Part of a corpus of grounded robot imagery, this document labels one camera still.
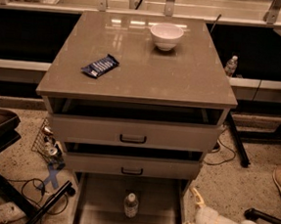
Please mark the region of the clear plastic water bottle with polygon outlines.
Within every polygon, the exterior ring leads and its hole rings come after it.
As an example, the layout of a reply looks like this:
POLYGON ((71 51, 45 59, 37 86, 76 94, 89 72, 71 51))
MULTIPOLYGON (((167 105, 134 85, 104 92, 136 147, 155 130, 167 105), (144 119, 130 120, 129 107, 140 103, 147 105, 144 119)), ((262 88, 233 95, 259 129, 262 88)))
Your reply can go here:
POLYGON ((130 193, 123 201, 124 214, 128 218, 136 216, 138 212, 138 202, 137 196, 134 193, 130 193))

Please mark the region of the middle grey drawer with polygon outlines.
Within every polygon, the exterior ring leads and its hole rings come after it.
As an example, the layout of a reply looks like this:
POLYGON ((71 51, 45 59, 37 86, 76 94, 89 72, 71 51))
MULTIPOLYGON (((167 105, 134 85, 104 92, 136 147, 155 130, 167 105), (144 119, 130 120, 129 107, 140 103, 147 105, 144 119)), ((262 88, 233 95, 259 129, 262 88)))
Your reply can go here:
POLYGON ((74 171, 182 180, 197 177, 205 155, 195 151, 72 142, 65 142, 62 147, 66 166, 74 171))

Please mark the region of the grey drawer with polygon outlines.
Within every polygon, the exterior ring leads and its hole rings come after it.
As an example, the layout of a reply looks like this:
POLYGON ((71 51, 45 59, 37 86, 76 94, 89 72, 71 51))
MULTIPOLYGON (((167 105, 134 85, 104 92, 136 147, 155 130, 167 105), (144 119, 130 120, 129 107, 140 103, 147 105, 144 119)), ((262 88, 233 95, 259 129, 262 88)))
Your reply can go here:
POLYGON ((74 171, 182 180, 197 177, 205 155, 195 151, 72 142, 65 142, 62 147, 66 166, 74 171))
POLYGON ((180 182, 126 175, 83 174, 70 224, 181 224, 184 222, 180 182), (124 214, 123 202, 137 196, 138 212, 124 214))
POLYGON ((46 97, 56 138, 127 148, 208 152, 222 132, 226 110, 85 98, 46 97))

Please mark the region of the top grey drawer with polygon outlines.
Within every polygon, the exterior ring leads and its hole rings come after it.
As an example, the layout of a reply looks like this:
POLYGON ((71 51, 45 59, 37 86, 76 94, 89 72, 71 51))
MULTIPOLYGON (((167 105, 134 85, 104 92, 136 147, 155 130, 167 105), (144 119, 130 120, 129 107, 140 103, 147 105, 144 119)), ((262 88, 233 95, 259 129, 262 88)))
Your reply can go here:
POLYGON ((208 152, 222 132, 226 110, 85 98, 46 97, 56 138, 127 148, 208 152))

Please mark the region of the bottom grey drawer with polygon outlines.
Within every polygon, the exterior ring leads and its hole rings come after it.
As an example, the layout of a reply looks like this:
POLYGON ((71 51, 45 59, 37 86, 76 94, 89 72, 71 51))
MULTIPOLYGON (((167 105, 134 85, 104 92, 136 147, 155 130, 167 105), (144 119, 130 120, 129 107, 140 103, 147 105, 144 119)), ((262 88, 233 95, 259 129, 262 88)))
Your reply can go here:
POLYGON ((70 224, 181 224, 184 222, 180 182, 126 175, 83 174, 70 224), (123 202, 137 196, 138 212, 124 214, 123 202))

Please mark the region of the grey drawer cabinet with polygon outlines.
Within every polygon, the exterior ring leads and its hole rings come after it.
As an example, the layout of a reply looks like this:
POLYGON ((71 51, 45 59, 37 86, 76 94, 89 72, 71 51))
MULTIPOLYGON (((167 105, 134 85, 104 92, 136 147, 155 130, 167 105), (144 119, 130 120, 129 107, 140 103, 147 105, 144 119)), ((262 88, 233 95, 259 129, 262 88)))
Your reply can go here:
MULTIPOLYGON (((206 24, 178 20, 184 35, 166 53, 151 38, 156 22, 154 16, 84 12, 38 85, 38 94, 43 101, 49 96, 85 98, 220 109, 228 114, 237 102, 206 24), (98 78, 81 71, 108 54, 119 61, 118 67, 98 78)), ((83 174, 93 173, 70 171, 78 186, 83 174)), ((184 198, 194 179, 171 180, 180 182, 184 198)))

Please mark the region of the water bottle on ledge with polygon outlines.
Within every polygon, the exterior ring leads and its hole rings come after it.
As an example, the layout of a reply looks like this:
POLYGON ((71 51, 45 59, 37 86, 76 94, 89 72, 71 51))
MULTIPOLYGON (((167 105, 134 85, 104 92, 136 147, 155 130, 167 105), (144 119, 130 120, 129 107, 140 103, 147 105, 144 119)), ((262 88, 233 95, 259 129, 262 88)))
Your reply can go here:
POLYGON ((232 58, 226 62, 224 72, 227 76, 233 76, 234 71, 237 69, 237 61, 238 61, 238 57, 232 56, 232 58))

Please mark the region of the black chair base leg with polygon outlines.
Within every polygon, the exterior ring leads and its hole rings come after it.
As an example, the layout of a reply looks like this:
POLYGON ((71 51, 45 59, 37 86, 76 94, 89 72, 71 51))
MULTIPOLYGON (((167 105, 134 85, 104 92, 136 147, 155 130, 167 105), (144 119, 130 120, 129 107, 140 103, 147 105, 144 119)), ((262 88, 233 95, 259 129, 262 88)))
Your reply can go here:
POLYGON ((246 209, 244 212, 248 220, 256 221, 258 219, 269 222, 270 224, 281 224, 281 219, 271 216, 270 214, 261 212, 255 208, 246 209))

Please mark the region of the black stand leg right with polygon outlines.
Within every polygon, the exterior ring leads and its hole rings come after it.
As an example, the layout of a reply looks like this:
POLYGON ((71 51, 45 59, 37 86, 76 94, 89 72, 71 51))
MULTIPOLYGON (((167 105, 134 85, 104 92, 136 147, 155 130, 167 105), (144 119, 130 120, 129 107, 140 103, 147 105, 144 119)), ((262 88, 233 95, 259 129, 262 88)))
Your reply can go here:
POLYGON ((236 145, 236 148, 237 148, 237 152, 238 152, 238 155, 239 155, 239 158, 240 158, 240 164, 242 167, 246 168, 250 165, 250 160, 249 160, 249 157, 247 156, 246 154, 246 150, 243 146, 243 143, 241 141, 241 138, 239 136, 239 132, 237 131, 237 126, 233 120, 233 117, 232 117, 232 114, 229 112, 228 113, 228 116, 226 117, 226 120, 229 124, 229 129, 230 129, 230 132, 233 136, 233 140, 234 140, 234 143, 236 145))

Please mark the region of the black tripod leg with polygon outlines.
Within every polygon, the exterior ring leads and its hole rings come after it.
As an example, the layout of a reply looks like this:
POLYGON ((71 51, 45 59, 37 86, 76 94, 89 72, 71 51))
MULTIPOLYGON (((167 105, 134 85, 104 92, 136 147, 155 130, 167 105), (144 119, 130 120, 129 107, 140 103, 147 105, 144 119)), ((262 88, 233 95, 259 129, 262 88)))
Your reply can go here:
POLYGON ((73 197, 75 195, 75 190, 73 184, 68 180, 64 186, 62 186, 54 195, 52 195, 42 206, 39 208, 36 213, 34 213, 30 219, 27 220, 25 224, 36 224, 42 217, 49 212, 49 209, 52 208, 56 202, 63 196, 69 195, 73 197))

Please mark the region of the blue tape cross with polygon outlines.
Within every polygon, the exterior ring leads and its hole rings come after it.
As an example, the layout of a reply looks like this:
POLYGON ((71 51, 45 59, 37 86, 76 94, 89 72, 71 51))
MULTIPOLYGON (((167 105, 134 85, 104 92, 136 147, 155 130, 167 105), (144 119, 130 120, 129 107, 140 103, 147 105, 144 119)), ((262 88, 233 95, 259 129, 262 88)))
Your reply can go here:
POLYGON ((53 189, 58 189, 59 182, 57 176, 58 173, 64 169, 64 167, 64 163, 49 163, 47 165, 49 175, 43 180, 43 183, 40 185, 40 187, 46 186, 47 184, 51 184, 53 189))

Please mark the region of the blue snack bar wrapper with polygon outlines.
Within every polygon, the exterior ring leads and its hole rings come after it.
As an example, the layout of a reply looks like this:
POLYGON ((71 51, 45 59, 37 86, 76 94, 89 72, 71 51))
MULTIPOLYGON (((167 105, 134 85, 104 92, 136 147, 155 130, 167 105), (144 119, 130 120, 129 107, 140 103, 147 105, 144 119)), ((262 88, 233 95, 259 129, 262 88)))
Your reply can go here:
POLYGON ((90 77, 98 78, 118 66, 119 61, 108 54, 104 58, 94 61, 86 67, 82 67, 81 71, 90 77))

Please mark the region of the white ceramic bowl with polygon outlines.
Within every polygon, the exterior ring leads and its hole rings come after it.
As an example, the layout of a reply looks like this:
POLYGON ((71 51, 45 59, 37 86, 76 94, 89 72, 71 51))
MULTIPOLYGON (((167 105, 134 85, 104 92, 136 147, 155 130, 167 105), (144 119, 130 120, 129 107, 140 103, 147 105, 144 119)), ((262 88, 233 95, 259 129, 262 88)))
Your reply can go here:
POLYGON ((151 36, 158 49, 169 51, 180 42, 184 31, 178 25, 161 22, 151 26, 151 36))

